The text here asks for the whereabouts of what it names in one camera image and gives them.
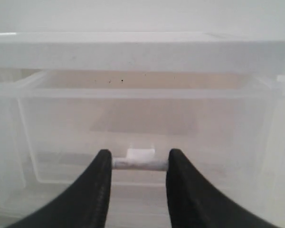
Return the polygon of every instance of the plastic bin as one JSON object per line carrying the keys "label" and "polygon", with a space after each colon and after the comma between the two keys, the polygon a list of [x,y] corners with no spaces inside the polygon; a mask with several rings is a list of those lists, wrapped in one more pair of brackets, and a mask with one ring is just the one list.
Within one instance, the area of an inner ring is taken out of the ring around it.
{"label": "plastic bin", "polygon": [[[180,148],[223,193],[285,227],[283,77],[41,71],[0,90],[2,208],[42,206],[101,148],[159,159]],[[164,184],[164,172],[114,171],[108,225],[169,226]]]}

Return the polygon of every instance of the plastic storage container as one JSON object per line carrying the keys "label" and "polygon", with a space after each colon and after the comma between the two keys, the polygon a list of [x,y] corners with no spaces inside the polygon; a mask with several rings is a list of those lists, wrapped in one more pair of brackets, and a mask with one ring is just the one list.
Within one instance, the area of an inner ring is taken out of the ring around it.
{"label": "plastic storage container", "polygon": [[[218,189],[285,227],[285,77],[40,71],[0,89],[0,205],[29,213],[110,149],[180,148]],[[108,226],[169,226],[165,173],[114,171]]]}

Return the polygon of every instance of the translucent plastic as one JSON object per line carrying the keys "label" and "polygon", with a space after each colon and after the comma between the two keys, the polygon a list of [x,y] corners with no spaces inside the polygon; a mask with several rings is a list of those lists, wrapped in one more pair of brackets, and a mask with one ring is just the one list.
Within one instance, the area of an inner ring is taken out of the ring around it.
{"label": "translucent plastic", "polygon": [[[285,82],[233,74],[42,71],[0,90],[0,109],[0,159],[9,162],[0,173],[12,173],[0,185],[4,208],[42,206],[102,148],[114,157],[154,148],[163,160],[180,148],[227,196],[285,227]],[[1,190],[4,184],[11,190]],[[164,184],[165,172],[114,171],[108,224],[167,227]]]}

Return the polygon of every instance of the small cylindrical object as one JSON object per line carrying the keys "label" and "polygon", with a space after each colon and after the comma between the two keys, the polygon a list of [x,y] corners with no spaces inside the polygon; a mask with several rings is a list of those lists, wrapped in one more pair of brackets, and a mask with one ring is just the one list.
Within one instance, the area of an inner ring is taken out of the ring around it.
{"label": "small cylindrical object", "polygon": [[168,161],[162,160],[137,160],[128,158],[113,158],[112,168],[116,170],[149,170],[167,171]]}

